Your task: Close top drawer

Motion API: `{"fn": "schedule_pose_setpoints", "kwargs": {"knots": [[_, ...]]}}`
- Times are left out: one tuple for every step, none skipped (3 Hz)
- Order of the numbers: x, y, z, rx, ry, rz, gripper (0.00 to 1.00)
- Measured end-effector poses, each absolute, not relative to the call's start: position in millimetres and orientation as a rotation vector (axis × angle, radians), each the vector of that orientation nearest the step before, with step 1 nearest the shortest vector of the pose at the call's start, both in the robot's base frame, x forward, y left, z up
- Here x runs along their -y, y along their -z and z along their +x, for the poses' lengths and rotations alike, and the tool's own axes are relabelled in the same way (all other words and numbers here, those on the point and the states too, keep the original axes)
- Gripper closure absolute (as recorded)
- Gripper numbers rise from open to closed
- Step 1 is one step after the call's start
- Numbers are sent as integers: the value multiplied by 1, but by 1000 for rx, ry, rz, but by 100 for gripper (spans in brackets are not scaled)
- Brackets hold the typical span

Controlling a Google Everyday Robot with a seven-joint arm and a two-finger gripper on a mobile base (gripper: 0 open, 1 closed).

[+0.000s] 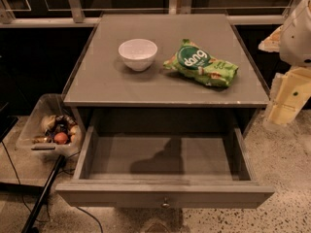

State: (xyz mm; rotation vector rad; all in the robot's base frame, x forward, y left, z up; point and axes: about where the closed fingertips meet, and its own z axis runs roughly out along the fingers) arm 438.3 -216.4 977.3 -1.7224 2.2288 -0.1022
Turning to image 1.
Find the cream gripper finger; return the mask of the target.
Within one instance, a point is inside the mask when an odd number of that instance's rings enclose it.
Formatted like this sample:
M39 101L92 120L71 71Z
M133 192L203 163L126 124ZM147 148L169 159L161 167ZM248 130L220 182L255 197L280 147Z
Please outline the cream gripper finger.
M267 52L278 52L282 26L276 28L267 38L259 43L259 49Z

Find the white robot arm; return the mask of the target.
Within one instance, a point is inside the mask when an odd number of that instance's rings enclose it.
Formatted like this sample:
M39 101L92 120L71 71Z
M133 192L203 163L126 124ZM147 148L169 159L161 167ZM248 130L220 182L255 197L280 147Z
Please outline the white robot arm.
M311 97L311 0L301 0L259 49L278 52L291 65L285 74L275 75L264 113L264 127L276 130L293 122Z

